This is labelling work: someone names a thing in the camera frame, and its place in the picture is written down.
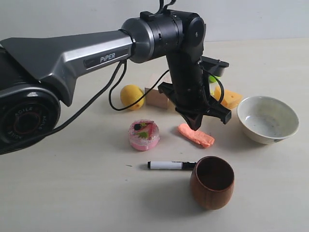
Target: white tabletop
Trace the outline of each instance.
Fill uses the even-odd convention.
[[[215,138],[201,149],[175,132],[183,118],[173,109],[145,106],[116,112],[101,96],[65,130],[28,149],[0,156],[1,232],[307,232],[309,231],[309,39],[205,43],[206,56],[230,63],[222,82],[243,94],[278,98],[297,112],[298,133],[259,145],[240,131],[236,111],[224,125],[204,117],[201,130]],[[109,80],[115,65],[81,77],[73,105],[59,123]],[[129,62],[120,89],[141,88],[167,69],[164,58]],[[137,119],[154,120],[161,141],[138,152],[127,140]],[[192,200],[188,171],[148,171],[150,160],[198,161],[219,156],[235,171],[231,201],[204,212]]]

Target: brown wooden cup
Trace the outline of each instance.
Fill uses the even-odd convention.
[[[220,209],[232,197],[234,171],[219,157],[204,157],[197,162],[192,171],[190,189],[199,205],[209,210]]]

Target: white bowl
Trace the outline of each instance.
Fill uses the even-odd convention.
[[[287,104],[271,97],[255,96],[241,101],[237,115],[243,132],[261,144],[272,144],[297,133],[299,119]]]

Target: white wall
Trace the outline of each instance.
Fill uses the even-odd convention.
[[[1,0],[0,40],[115,30],[159,0]],[[177,0],[199,13],[206,41],[309,37],[309,0]]]

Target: yellow lemon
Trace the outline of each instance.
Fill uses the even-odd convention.
[[[122,104],[126,107],[128,105],[133,104],[138,99],[143,96],[143,91],[136,85],[128,85],[122,88],[120,91],[120,100]],[[138,103],[131,106],[130,110],[138,110],[144,105],[144,98],[141,99]]]

